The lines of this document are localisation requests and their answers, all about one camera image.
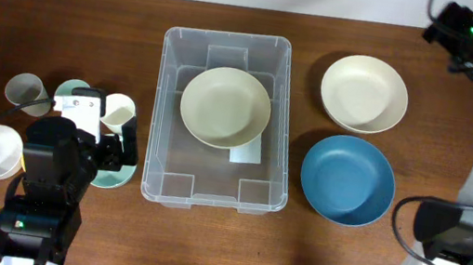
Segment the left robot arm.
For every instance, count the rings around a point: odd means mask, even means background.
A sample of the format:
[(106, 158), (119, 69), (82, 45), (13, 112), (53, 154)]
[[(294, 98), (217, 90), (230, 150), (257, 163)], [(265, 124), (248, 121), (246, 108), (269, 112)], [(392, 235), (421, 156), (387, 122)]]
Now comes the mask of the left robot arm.
[(92, 181), (138, 163), (134, 118), (119, 133), (100, 131), (106, 98), (101, 89), (76, 87), (51, 100), (57, 116), (26, 129), (25, 171), (10, 182), (0, 208), (0, 265), (63, 265)]

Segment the clear plastic storage bin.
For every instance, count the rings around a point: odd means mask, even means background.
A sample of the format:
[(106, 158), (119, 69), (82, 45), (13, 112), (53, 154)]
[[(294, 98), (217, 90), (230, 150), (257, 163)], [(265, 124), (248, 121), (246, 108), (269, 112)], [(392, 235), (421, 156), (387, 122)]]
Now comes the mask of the clear plastic storage bin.
[(164, 36), (140, 182), (174, 208), (264, 215), (288, 199), (290, 42), (174, 27)]

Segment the yellow small bowl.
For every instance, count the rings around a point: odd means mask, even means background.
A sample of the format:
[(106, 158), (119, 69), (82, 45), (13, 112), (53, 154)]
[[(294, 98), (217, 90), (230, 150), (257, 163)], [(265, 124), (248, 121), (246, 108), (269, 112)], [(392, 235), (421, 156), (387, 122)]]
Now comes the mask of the yellow small bowl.
[(22, 154), (20, 155), (20, 164), (21, 164), (21, 169), (22, 169), (24, 172), (26, 172), (26, 168), (25, 168), (26, 165), (25, 165), (25, 162), (24, 162), (25, 159), (24, 159), (24, 156), (23, 156), (23, 155), (24, 155), (24, 153), (22, 153)]

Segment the blue plate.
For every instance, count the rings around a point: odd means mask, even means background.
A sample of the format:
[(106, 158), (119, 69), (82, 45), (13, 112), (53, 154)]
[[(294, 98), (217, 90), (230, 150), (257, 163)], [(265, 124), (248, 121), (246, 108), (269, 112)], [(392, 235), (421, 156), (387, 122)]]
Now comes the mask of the blue plate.
[(388, 212), (396, 193), (393, 168), (367, 140), (332, 136), (313, 145), (300, 168), (311, 207), (337, 225), (372, 224)]

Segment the grey plastic cup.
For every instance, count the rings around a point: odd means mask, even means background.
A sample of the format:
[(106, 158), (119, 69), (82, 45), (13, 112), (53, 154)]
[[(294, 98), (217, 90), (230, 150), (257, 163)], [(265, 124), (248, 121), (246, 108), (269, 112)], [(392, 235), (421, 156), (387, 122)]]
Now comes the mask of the grey plastic cup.
[[(11, 78), (5, 86), (5, 95), (13, 105), (29, 101), (48, 99), (42, 80), (33, 73), (22, 73)], [(23, 111), (30, 116), (41, 117), (50, 111), (50, 102), (24, 107)]]

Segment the cream plastic cup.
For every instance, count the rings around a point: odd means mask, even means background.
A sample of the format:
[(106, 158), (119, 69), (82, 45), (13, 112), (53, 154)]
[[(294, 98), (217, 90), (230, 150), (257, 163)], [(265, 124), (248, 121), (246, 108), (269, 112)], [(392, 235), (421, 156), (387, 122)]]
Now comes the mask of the cream plastic cup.
[(110, 94), (106, 98), (106, 110), (100, 121), (117, 135), (122, 134), (122, 126), (136, 116), (136, 104), (125, 94)]

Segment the cream plate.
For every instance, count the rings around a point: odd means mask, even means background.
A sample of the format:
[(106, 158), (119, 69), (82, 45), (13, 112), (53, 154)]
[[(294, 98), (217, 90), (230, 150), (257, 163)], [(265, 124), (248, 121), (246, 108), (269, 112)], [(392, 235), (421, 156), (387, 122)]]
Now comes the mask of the cream plate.
[(252, 74), (220, 67), (191, 79), (182, 92), (180, 114), (197, 140), (226, 150), (262, 135), (270, 121), (271, 103)]
[(335, 61), (325, 71), (320, 96), (325, 112), (350, 132), (376, 134), (403, 119), (408, 91), (386, 62), (362, 55)]

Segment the green plastic cup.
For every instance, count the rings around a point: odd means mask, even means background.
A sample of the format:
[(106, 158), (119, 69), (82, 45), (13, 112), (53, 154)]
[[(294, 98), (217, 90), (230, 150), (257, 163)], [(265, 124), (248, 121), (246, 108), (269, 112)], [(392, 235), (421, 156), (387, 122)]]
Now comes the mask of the green plastic cup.
[(79, 87), (89, 87), (89, 84), (84, 80), (79, 79), (67, 80), (57, 87), (54, 96), (70, 96), (72, 94), (72, 90)]

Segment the green small bowl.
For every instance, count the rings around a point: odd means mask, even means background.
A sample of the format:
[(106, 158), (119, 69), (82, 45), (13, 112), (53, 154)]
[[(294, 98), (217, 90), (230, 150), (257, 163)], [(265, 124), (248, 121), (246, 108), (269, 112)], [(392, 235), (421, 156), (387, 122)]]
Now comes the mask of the green small bowl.
[(103, 170), (91, 181), (91, 185), (101, 189), (118, 188), (125, 185), (135, 174), (136, 166), (122, 166), (118, 171)]

